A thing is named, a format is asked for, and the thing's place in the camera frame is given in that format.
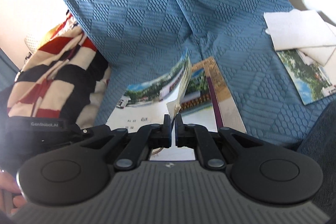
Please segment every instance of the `blue textured fabric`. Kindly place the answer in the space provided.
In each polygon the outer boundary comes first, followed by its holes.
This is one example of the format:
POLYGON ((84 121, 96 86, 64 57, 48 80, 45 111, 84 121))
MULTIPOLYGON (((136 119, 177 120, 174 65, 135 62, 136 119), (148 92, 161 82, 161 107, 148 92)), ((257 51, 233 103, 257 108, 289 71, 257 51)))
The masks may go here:
POLYGON ((331 97, 304 106, 265 34, 264 12, 288 0, 64 0, 113 72, 96 123, 105 123, 128 84, 178 60, 214 56, 247 133, 290 146, 310 131, 331 97))

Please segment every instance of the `screw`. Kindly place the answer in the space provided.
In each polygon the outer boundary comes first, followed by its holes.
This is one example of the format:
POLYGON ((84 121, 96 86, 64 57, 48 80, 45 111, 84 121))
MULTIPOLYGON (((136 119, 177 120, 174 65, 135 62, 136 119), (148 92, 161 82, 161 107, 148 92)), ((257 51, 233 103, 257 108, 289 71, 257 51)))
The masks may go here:
POLYGON ((224 165, 224 161, 220 159, 211 159, 208 161, 208 165, 213 168, 219 168, 224 165))
POLYGON ((133 162, 130 159, 120 159, 117 161, 116 165, 120 168, 127 168, 132 166, 133 162))

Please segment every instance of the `photo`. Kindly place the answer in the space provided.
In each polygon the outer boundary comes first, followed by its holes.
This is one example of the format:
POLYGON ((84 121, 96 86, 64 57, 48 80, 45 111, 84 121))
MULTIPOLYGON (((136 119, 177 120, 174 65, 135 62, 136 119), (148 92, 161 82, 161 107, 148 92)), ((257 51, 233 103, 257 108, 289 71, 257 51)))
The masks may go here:
POLYGON ((138 107, 160 102, 166 99, 181 81, 188 63, 187 50, 169 73, 149 82, 129 85, 125 94, 120 98, 117 107, 138 107))
POLYGON ((296 50, 277 52, 303 103, 310 104, 335 93, 335 83, 330 80, 329 69, 296 50))
POLYGON ((212 107, 211 95, 204 69, 192 73, 190 82, 181 101, 181 113, 191 113, 201 108, 212 107))
POLYGON ((203 68, 192 73, 181 101, 180 113, 184 123, 197 123, 205 126, 209 131, 217 132, 209 84, 203 68))
MULTIPOLYGON (((193 71, 199 70, 201 68, 204 68, 205 70, 205 75, 207 77, 209 87, 211 87, 212 85, 215 91, 215 98, 211 97, 211 100, 213 104, 215 104, 217 101, 219 105, 220 113, 218 112, 218 110, 215 112, 217 127, 221 124, 224 124, 225 126, 233 128, 240 132, 246 132, 236 103, 231 96, 230 90, 224 81, 223 75, 221 74, 215 59, 211 56, 193 65, 193 71)), ((205 124, 206 127, 208 127, 208 125, 212 124, 212 122, 206 122, 205 124)))

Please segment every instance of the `white paper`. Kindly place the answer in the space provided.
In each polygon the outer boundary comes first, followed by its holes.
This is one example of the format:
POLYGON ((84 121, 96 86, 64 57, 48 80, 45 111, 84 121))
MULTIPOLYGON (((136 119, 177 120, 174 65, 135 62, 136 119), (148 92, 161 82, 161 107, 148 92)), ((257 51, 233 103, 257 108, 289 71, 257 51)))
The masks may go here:
POLYGON ((151 123, 163 123, 164 115, 169 114, 167 103, 176 100, 179 93, 178 83, 175 90, 160 102, 145 102, 130 105, 125 109, 115 108, 106 124, 111 130, 127 128, 129 133, 137 132, 140 127, 151 123))
POLYGON ((180 102, 184 97, 185 90, 187 89, 187 86, 190 81, 190 77, 191 77, 191 62, 188 58, 187 68, 184 71, 180 86, 178 88, 178 95, 175 100, 167 103, 167 109, 171 120, 173 120, 173 118, 181 109, 180 102))
POLYGON ((323 70, 328 75, 330 83, 336 87, 336 51, 332 54, 323 70))
POLYGON ((336 46, 336 35, 314 10, 264 13, 276 51, 336 46))
POLYGON ((299 54, 301 57, 302 61, 305 63, 305 65, 310 66, 311 64, 315 63, 315 60, 309 57, 308 55, 304 54, 300 50, 296 50, 296 52, 299 54))
MULTIPOLYGON (((327 22, 325 24, 330 28, 330 30, 336 35, 336 27, 327 22)), ((310 56, 316 62, 320 63, 322 66, 328 62, 336 47, 314 47, 314 48, 302 48, 304 54, 310 56)))

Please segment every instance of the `dark fabric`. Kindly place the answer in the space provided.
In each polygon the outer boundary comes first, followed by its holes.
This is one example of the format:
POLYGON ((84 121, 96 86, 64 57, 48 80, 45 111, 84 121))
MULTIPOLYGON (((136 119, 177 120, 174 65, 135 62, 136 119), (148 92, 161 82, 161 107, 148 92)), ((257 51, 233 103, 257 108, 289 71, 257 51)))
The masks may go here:
POLYGON ((61 109, 60 117, 67 119, 70 124, 76 123, 84 107, 90 104, 90 94, 95 92, 96 87, 95 78, 95 75, 87 70, 71 64, 59 70, 55 80, 62 80, 74 85, 73 91, 61 109))
POLYGON ((0 49, 0 91, 14 83, 19 69, 0 49))
POLYGON ((55 65, 54 62, 50 66, 38 65, 27 71, 22 71, 17 78, 17 82, 36 82, 40 79, 41 75, 45 74, 53 65, 55 65))
POLYGON ((336 212, 336 101, 331 102, 313 126, 298 152, 322 168, 323 184, 314 203, 330 216, 336 212))
POLYGON ((97 52, 91 64, 87 68, 86 72, 93 79, 95 79, 96 81, 99 81, 100 79, 104 77, 105 71, 108 66, 109 66, 109 63, 106 61, 103 55, 101 55, 100 52, 97 52))
POLYGON ((0 92, 0 140, 1 140, 1 133, 3 132, 6 126, 6 119, 8 118, 7 102, 11 94, 12 88, 13 85, 0 92))
POLYGON ((0 224, 15 224, 3 212, 0 211, 0 224))
POLYGON ((336 224, 336 216, 334 215, 334 217, 330 219, 326 224, 336 224))

